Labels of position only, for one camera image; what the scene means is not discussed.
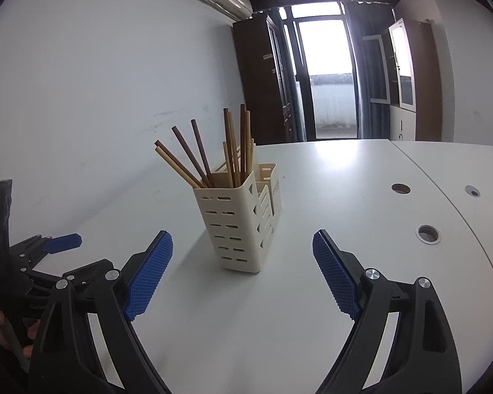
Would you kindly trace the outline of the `left hand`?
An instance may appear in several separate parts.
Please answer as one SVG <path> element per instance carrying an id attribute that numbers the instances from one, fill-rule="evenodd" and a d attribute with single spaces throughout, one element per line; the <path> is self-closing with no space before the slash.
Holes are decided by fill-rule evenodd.
<path id="1" fill-rule="evenodd" d="M 20 328 L 25 329 L 25 335 L 28 339 L 35 340 L 40 323 L 41 320 L 38 319 L 28 329 L 25 329 L 24 324 L 21 324 Z M 11 350 L 14 352 L 18 352 L 19 347 L 21 346 L 20 340 L 16 335 L 12 323 L 7 320 L 2 311 L 0 311 L 0 345 L 6 350 Z M 22 348 L 22 354 L 25 358 L 30 359 L 33 354 L 33 350 L 34 346 L 32 344 L 25 345 Z"/>

